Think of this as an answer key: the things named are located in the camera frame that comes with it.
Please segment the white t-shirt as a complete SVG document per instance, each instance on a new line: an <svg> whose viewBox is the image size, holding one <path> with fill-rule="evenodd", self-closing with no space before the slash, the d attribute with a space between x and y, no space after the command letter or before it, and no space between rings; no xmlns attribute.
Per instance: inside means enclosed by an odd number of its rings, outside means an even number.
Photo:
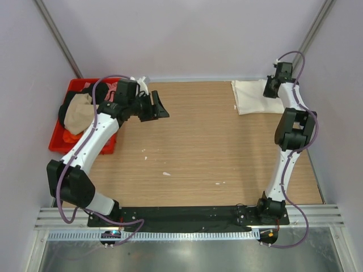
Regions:
<svg viewBox="0 0 363 272"><path fill-rule="evenodd" d="M284 106L279 98L271 99L263 96L266 82L265 79L255 81L233 80L231 82L235 97L235 109L239 115L282 114L284 112Z"/></svg>

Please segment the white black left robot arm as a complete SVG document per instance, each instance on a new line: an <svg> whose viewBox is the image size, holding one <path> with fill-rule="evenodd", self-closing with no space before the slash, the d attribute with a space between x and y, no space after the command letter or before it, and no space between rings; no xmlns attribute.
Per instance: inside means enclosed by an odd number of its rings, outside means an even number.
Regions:
<svg viewBox="0 0 363 272"><path fill-rule="evenodd" d="M102 148L119 128L132 116L141 122L168 118L157 91L149 91L149 79L135 79L117 75L118 83L113 100L96 103L96 89L92 89L94 118L75 146L61 160L51 160L47 165L49 190L55 198L58 212L67 224L62 209L64 202L76 209L83 209L97 216L109 227L122 225L117 201L97 192L88 174Z"/></svg>

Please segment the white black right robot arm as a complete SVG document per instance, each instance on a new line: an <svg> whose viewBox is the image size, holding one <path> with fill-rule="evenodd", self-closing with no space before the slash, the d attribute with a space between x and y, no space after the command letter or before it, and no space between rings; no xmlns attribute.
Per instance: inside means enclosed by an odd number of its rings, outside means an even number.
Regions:
<svg viewBox="0 0 363 272"><path fill-rule="evenodd" d="M299 93L298 80L293 78L293 65L278 61L274 76L267 78L263 95L279 98L284 112L275 131L278 157L267 190L256 209L261 224L275 224L286 214L287 188L300 153L310 144L315 132L317 114L305 105Z"/></svg>

